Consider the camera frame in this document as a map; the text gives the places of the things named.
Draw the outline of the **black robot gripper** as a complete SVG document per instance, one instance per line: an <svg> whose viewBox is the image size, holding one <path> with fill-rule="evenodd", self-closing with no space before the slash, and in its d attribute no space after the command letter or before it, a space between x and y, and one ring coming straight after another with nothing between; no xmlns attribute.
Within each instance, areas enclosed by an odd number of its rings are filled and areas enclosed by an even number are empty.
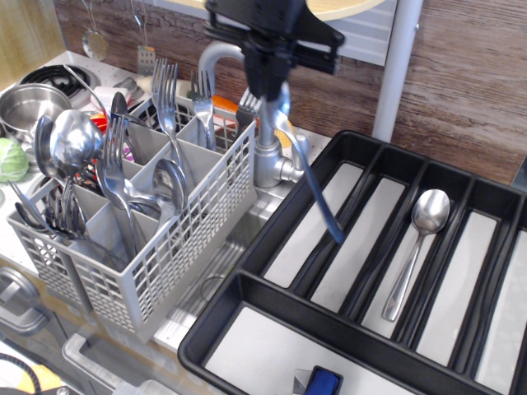
<svg viewBox="0 0 527 395"><path fill-rule="evenodd" d="M305 1L206 1L205 8L210 36L241 48L255 97L264 92L267 101L275 101L297 65L335 71L344 36L316 17Z"/></svg>

